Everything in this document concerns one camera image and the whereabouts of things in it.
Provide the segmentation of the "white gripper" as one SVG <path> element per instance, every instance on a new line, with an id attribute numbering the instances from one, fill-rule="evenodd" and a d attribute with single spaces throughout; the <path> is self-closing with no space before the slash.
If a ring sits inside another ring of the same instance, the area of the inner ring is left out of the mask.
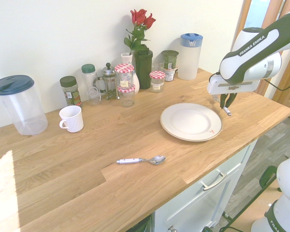
<path id="1" fill-rule="evenodd" d="M 231 85 L 227 83 L 220 75 L 213 75 L 209 78 L 207 91 L 210 95 L 221 94 L 220 107 L 221 109 L 223 109 L 224 107 L 230 107 L 230 105 L 235 100 L 237 93 L 253 92 L 257 89 L 259 83 L 260 81 L 257 80 Z"/>

